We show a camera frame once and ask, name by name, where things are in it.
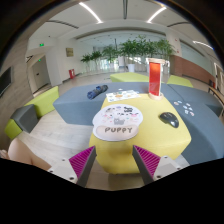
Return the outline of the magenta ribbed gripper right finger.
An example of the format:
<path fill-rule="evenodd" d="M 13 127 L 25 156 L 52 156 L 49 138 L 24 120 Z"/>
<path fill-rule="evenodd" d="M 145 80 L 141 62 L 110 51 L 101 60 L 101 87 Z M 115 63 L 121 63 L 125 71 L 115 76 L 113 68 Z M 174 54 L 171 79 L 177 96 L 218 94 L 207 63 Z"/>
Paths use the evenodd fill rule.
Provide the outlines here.
<path fill-rule="evenodd" d="M 169 156 L 160 157 L 136 145 L 133 146 L 132 155 L 145 185 L 181 170 Z"/>

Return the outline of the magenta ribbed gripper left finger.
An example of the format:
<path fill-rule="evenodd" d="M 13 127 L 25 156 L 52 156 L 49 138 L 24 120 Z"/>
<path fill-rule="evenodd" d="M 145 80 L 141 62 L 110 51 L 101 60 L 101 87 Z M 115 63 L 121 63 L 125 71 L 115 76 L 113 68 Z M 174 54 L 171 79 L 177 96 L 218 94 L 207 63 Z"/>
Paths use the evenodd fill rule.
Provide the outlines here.
<path fill-rule="evenodd" d="M 49 169 L 49 172 L 85 187 L 96 158 L 96 148 L 89 147 L 70 159 L 62 159 Z"/>

